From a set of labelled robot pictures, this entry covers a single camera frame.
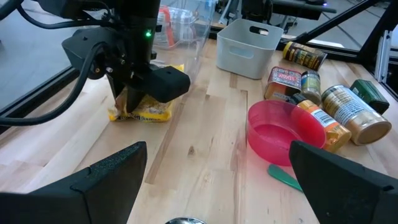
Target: green spatula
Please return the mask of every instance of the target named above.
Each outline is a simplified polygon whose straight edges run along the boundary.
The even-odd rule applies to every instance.
[[[279,166],[274,165],[274,164],[269,165],[268,174],[271,177],[303,192],[303,190],[301,189],[300,184],[297,182],[297,180],[294,179],[290,174],[288,174],[284,170],[282,170]]]

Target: wooden tabletop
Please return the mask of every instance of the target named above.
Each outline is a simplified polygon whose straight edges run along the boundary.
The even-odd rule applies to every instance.
[[[208,224],[318,223],[304,194],[268,176],[269,163],[253,152],[245,137],[246,113],[263,100],[270,69],[305,68],[282,60],[276,52],[263,81],[256,81],[216,68],[215,57],[215,41],[209,40],[196,81],[176,99],[167,123],[110,123],[106,109],[114,101],[108,82],[89,80],[59,118],[9,129],[0,135],[0,190],[30,192],[146,141],[146,174],[129,223],[159,224],[181,216]],[[371,80],[390,102],[384,116],[393,130],[368,146],[349,142],[339,155],[398,177],[397,102],[360,65],[327,60],[320,75],[322,90],[339,83],[349,86],[358,78]],[[30,116],[55,108],[71,87]],[[284,169],[293,174],[290,167]]]

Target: gray floor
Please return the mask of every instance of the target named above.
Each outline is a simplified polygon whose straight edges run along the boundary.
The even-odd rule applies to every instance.
[[[336,9],[337,13],[324,13],[318,21],[308,19],[297,19],[297,27],[289,30],[290,35],[300,35],[302,32],[310,31],[323,22],[337,16],[357,3],[355,0],[329,0],[328,6]],[[317,37],[318,40],[337,42],[348,49],[359,50],[365,43],[369,34],[382,16],[384,9],[371,7],[368,11],[363,11],[351,19],[343,22],[338,27],[334,27],[328,32]]]
[[[25,8],[35,9],[26,2]],[[47,13],[28,13],[46,23],[62,21]],[[40,29],[18,12],[0,22],[0,109],[70,65],[61,43],[74,31]]]
[[[184,5],[187,1],[190,4],[194,0],[186,0]],[[348,0],[329,0],[329,6],[341,13],[353,4]],[[61,21],[40,10],[35,2],[25,1],[24,8],[42,22]],[[384,12],[378,7],[372,7],[369,11],[371,13],[364,11],[317,39],[338,42],[346,48],[358,50],[378,22],[378,16]],[[298,18],[297,27],[291,28],[288,34],[299,35],[309,31],[337,14],[323,14],[318,21]],[[17,12],[0,22],[0,109],[69,65],[61,43],[75,30],[40,29],[26,22]],[[393,44],[398,46],[398,30],[394,32]]]

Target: white plastic bin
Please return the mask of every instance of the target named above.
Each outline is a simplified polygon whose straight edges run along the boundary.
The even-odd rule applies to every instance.
[[[217,34],[217,67],[261,79],[282,37],[283,29],[236,19]]]

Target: canned food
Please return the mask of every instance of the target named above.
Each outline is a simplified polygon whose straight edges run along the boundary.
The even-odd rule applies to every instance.
[[[355,94],[357,94],[365,103],[376,110],[379,114],[386,112],[390,104],[385,97],[377,90],[372,82],[367,80],[355,80],[350,87]]]
[[[326,134],[326,143],[323,147],[324,150],[335,153],[351,138],[351,131],[339,124],[335,119],[325,113],[315,103],[306,99],[302,94],[296,93],[287,101],[310,113],[323,126],[323,130]]]
[[[266,93],[267,100],[285,102],[293,94],[301,92],[301,74],[284,68],[274,67],[268,78]]]
[[[322,103],[328,114],[351,131],[351,140],[357,145],[375,142],[391,130],[390,122],[343,85],[327,89]]]
[[[284,59],[318,71],[328,54],[295,42],[289,42],[284,49]]]
[[[301,93],[316,105],[321,104],[321,78],[316,71],[306,71],[301,77]]]

